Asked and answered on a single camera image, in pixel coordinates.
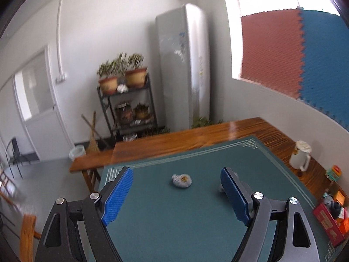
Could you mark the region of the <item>grey knit work glove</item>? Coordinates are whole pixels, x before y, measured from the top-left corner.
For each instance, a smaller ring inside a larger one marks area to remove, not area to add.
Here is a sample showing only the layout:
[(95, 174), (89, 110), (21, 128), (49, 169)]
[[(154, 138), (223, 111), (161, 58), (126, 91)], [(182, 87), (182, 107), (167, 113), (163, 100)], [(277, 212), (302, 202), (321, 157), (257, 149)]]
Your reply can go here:
[(323, 198), (323, 204), (334, 219), (346, 219), (348, 217), (347, 209), (331, 195)]

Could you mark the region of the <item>red cardboard box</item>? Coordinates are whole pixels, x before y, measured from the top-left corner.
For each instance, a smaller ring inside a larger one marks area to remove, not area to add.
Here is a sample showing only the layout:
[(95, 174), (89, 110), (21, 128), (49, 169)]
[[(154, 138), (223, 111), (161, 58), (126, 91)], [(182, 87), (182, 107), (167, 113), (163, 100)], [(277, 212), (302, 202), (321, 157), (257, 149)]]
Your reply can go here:
[(348, 233), (346, 233), (346, 235), (342, 235), (337, 225), (337, 219), (334, 219), (331, 216), (330, 212), (323, 204), (323, 198), (327, 197), (328, 195), (331, 195), (335, 200), (339, 201), (347, 209), (347, 212), (348, 196), (344, 190), (340, 188), (337, 182), (331, 182), (329, 188), (325, 190), (322, 197), (318, 201), (316, 208), (313, 210), (313, 214), (325, 230), (332, 245), (334, 247), (338, 247), (348, 238)]

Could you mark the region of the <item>wooden chair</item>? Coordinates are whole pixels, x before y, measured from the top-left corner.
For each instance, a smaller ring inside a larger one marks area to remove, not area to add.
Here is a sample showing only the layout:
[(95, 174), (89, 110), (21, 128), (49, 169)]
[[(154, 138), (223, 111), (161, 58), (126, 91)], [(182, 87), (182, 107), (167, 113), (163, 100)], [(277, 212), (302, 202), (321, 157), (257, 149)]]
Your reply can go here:
[[(1, 261), (34, 261), (34, 240), (41, 234), (36, 231), (36, 215), (18, 203), (20, 193), (13, 180), (1, 168), (1, 203), (9, 208), (5, 214), (1, 210)], [(19, 252), (12, 249), (5, 231), (19, 239)]]

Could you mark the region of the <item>colourful toy cash register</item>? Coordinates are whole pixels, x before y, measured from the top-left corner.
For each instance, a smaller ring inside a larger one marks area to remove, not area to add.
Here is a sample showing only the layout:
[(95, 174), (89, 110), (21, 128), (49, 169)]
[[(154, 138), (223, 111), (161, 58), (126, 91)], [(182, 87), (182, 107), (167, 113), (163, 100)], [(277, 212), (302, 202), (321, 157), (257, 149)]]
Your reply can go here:
[(326, 177), (333, 182), (337, 182), (340, 179), (341, 175), (342, 171), (337, 165), (332, 166), (326, 172)]

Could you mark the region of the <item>white waste bin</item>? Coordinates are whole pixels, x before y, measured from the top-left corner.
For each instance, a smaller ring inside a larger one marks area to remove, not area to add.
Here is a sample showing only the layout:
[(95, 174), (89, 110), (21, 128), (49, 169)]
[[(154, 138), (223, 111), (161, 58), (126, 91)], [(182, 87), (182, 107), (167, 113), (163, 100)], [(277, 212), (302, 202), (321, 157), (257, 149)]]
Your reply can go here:
[(76, 158), (86, 154), (85, 147), (83, 145), (76, 145), (69, 152), (69, 158), (74, 161)]

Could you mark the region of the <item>black chair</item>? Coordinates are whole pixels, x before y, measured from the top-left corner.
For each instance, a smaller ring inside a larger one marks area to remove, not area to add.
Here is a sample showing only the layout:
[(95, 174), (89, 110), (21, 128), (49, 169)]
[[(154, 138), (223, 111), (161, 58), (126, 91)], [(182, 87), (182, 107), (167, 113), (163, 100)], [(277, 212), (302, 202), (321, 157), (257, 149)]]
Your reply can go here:
[(19, 169), (19, 165), (18, 164), (19, 163), (21, 165), (23, 165), (23, 163), (31, 164), (31, 160), (26, 155), (22, 154), (19, 151), (19, 146), (18, 146), (18, 143), (17, 143), (17, 139), (15, 137), (13, 137), (10, 140), (10, 142), (7, 144), (7, 147), (5, 149), (5, 157), (6, 157), (6, 160), (7, 160), (7, 165), (9, 167), (9, 170), (10, 170), (10, 172), (12, 174), (12, 177), (15, 178), (11, 166), (16, 166), (17, 170), (19, 172), (19, 175), (22, 178), (22, 173), (21, 173), (21, 170)]

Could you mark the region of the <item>straw broom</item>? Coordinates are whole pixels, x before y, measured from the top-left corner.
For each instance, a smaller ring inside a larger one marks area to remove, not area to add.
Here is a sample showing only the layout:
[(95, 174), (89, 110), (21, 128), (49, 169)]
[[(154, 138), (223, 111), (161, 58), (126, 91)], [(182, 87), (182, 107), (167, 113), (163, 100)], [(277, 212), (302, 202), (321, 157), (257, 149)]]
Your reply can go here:
[(100, 140), (104, 143), (106, 147), (109, 147), (108, 143), (100, 136), (100, 134), (96, 131), (95, 129), (95, 123), (96, 123), (96, 112), (93, 112), (92, 115), (92, 121), (90, 122), (87, 117), (85, 117), (83, 114), (81, 114), (81, 117), (83, 121), (89, 126), (91, 129), (90, 132), (90, 138), (89, 138), (89, 144), (87, 145), (86, 148), (86, 154), (94, 154), (94, 153), (100, 153), (102, 150), (99, 148), (97, 140), (96, 140), (96, 135), (100, 138)]

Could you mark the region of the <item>green table mat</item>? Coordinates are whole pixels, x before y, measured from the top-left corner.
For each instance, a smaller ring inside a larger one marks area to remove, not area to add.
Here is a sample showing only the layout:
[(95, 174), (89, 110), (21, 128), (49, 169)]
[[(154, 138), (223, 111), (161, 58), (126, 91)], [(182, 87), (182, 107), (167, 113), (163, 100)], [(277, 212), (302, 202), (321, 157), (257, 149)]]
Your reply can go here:
[[(270, 199), (295, 197), (307, 216), (321, 261), (334, 261), (335, 249), (313, 216), (316, 198), (255, 137), (228, 141), (169, 157), (128, 161), (130, 191), (109, 235), (123, 261), (231, 261), (245, 234), (225, 194), (220, 172), (230, 167), (254, 192)], [(177, 188), (174, 174), (192, 184)]]

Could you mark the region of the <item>dark rolled sock ball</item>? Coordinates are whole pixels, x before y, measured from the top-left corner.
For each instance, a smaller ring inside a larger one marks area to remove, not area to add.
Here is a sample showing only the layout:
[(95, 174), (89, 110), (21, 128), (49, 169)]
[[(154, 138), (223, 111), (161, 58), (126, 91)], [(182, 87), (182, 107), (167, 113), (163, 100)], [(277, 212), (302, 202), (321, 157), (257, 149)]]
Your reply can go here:
[(188, 174), (174, 174), (171, 177), (172, 184), (177, 188), (188, 188), (192, 184), (192, 179)]

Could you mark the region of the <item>black metal plant shelf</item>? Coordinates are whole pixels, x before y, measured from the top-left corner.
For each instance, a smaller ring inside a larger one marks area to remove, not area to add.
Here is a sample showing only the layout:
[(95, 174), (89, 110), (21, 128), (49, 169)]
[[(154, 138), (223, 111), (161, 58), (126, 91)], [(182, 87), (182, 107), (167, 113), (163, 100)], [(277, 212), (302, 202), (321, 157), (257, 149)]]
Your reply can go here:
[(97, 94), (113, 143), (158, 128), (149, 75), (145, 77), (144, 86), (141, 88), (128, 88), (128, 91), (123, 93), (113, 91), (104, 94), (102, 89), (97, 87)]

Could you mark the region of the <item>white door with window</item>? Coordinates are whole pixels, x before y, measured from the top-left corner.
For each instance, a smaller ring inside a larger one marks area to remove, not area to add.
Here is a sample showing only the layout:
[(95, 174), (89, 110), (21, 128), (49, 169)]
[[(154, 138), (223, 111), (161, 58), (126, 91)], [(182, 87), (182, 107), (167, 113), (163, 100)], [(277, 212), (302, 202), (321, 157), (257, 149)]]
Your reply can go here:
[(47, 47), (17, 70), (14, 91), (24, 129), (38, 158), (68, 158), (73, 144), (58, 109)]

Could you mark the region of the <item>left potted plant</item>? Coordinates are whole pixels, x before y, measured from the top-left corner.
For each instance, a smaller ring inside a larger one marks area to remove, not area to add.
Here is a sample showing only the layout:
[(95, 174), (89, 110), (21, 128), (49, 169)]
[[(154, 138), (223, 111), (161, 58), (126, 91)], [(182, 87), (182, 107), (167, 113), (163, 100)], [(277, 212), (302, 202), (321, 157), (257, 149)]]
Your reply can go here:
[(121, 60), (107, 60), (99, 66), (96, 73), (99, 77), (98, 83), (104, 95), (113, 94), (118, 87), (118, 78), (124, 75), (124, 67)]

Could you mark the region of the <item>potted plant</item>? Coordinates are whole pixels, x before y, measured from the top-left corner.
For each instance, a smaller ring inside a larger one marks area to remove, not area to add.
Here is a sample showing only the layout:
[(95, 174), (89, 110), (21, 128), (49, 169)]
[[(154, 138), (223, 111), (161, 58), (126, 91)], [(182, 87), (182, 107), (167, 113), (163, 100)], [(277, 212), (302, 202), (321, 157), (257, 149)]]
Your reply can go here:
[(143, 65), (144, 56), (140, 53), (121, 55), (121, 74), (129, 88), (143, 88), (146, 83), (147, 67)]
[(98, 83), (104, 95), (113, 94), (118, 87), (118, 78), (124, 75), (124, 67), (121, 60), (107, 60), (99, 66), (96, 73), (99, 77)]

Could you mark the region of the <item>right potted plant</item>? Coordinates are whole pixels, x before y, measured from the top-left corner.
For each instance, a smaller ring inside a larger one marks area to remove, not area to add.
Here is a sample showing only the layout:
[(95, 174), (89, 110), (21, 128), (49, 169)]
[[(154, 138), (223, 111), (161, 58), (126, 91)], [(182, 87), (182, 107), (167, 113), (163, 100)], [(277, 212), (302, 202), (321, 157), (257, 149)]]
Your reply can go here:
[(129, 88), (143, 88), (146, 83), (147, 67), (143, 65), (144, 56), (140, 53), (121, 55), (121, 74)]

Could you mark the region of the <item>white standing air conditioner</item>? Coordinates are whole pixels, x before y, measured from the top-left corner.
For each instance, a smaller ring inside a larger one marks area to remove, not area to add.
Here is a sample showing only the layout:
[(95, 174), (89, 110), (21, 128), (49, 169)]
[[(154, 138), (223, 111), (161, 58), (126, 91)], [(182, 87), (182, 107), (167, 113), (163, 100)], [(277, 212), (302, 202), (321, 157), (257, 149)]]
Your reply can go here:
[(187, 3), (156, 17), (166, 125), (190, 129), (210, 113), (210, 58), (206, 15)]

